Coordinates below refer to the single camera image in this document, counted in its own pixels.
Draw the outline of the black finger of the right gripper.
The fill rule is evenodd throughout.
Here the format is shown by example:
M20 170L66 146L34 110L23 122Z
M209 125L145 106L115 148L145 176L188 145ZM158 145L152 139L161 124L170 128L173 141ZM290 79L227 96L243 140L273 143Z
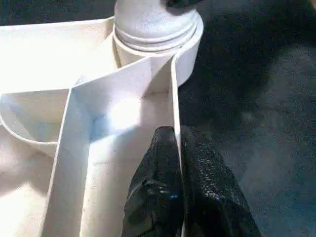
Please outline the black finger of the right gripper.
M172 7L176 9L186 8L196 6L203 0L168 0L166 3L167 7Z

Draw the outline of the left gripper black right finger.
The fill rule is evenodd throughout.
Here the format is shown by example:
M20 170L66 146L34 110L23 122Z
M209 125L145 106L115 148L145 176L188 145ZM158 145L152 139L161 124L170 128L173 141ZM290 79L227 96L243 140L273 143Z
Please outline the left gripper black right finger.
M192 127L182 127L181 155L187 235L261 236L237 179L213 141Z

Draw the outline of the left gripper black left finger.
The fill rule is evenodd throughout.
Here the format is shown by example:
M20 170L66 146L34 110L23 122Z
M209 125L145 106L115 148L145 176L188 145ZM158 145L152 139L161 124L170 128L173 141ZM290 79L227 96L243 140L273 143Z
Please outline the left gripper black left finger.
M124 206L124 237L179 237L183 184L174 129L155 130L134 173Z

